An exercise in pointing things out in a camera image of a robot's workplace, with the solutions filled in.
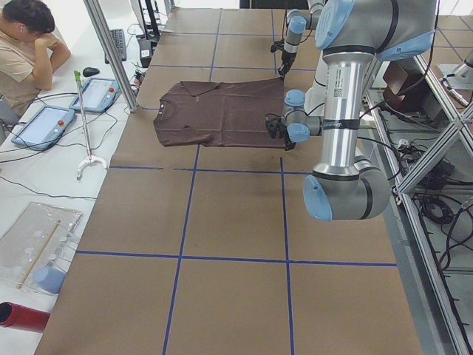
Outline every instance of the black mouse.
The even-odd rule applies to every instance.
[[[84,70],[82,70],[82,75],[85,76],[85,77],[88,77],[88,76],[96,75],[99,72],[101,72],[101,71],[97,68],[86,67],[86,68],[84,68]]]

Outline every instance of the brown shirt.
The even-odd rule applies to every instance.
[[[17,41],[0,31],[0,93],[19,115],[24,114],[40,91],[25,81],[34,65],[34,43]]]

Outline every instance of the humanoid robot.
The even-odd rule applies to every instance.
[[[310,13],[287,14],[279,74],[290,69],[306,29],[316,28],[322,50],[314,85],[291,90],[281,122],[291,143],[322,135],[320,161],[304,179],[304,202],[321,220],[374,217],[391,189],[384,173],[356,147],[364,73],[371,60],[394,61],[428,50],[435,33],[436,0],[308,0]],[[323,117],[314,107],[324,102]]]

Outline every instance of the tablet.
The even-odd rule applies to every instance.
[[[74,119],[73,109],[43,106],[12,138],[12,143],[34,150],[48,149],[59,141]]]
[[[115,100],[119,91],[118,82],[115,79],[89,78],[82,87],[82,98],[84,110],[87,112],[102,113],[108,109]],[[70,109],[81,111],[79,95],[69,105]]]

